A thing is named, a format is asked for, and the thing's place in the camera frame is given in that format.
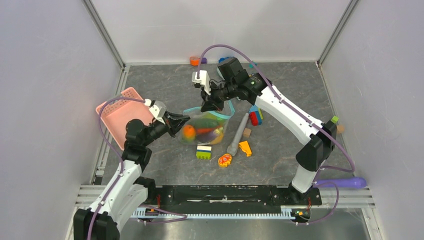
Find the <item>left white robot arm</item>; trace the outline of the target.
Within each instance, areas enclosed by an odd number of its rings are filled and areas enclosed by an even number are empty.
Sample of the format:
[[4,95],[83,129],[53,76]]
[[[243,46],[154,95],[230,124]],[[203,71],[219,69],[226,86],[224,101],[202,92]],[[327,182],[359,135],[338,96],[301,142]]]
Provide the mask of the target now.
[[136,208],[157,198],[155,181],[142,176],[152,155],[148,145],[165,134],[174,137],[189,120],[187,115],[165,111],[161,120],[149,125],[140,119],[126,124],[124,151],[113,178],[87,209],[78,209],[73,217],[75,240],[120,239]]

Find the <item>purple toy eggplant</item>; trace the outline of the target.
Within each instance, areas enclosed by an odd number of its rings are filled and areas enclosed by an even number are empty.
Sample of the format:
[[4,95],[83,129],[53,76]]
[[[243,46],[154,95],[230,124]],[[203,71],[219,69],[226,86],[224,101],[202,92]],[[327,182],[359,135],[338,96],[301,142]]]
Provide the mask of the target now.
[[202,144],[216,145],[224,138],[224,129],[222,127],[216,128],[206,133],[201,133],[196,136],[196,140]]

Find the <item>dark green toy cucumber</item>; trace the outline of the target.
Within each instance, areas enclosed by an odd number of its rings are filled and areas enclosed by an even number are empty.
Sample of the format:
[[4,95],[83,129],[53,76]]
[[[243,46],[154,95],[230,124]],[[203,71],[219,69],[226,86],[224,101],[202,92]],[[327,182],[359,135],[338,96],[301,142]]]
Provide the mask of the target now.
[[192,121],[194,128],[217,128],[220,123],[212,118],[196,118]]

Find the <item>clear zip top bag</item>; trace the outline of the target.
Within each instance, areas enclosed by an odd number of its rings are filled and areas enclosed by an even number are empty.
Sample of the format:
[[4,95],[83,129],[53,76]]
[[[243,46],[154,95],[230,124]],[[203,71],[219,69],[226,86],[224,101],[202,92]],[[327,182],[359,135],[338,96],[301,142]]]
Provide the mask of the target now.
[[224,103],[221,111],[205,111],[201,108],[192,107],[183,111],[185,116],[189,116],[177,137],[181,143],[186,145],[216,145],[219,144],[225,135],[228,123],[235,114],[235,109],[231,101]]

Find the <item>orange green toy mango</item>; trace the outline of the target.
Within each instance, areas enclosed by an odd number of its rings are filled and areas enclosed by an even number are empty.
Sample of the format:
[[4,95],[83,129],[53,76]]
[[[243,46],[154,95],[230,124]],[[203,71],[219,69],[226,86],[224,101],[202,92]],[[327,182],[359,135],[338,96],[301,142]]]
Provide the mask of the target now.
[[190,124],[185,125],[181,130],[181,139],[184,142],[191,143],[195,141],[196,135],[196,129]]

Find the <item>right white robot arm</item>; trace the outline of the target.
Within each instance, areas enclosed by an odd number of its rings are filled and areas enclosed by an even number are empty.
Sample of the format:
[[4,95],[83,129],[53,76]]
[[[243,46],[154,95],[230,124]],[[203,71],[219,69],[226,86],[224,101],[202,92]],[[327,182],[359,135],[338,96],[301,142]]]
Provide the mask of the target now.
[[259,71],[249,74],[235,57],[220,62],[218,69],[224,78],[221,82],[211,80],[205,70],[192,74],[191,81],[201,89],[201,111],[221,111],[225,101],[239,98],[267,112],[293,133],[303,148],[295,156],[298,167],[288,196],[293,203],[302,204],[309,198],[320,166],[335,148],[335,123],[308,115]]

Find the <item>pink plastic basket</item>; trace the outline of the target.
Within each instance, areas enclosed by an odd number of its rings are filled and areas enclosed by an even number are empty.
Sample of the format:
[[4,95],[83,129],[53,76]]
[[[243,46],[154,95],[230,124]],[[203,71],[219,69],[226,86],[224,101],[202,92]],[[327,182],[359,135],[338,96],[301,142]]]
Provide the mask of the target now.
[[101,114],[101,121],[121,150],[126,141],[126,125],[133,119],[139,119],[147,126],[154,121],[154,116],[144,103],[132,100],[110,103]]

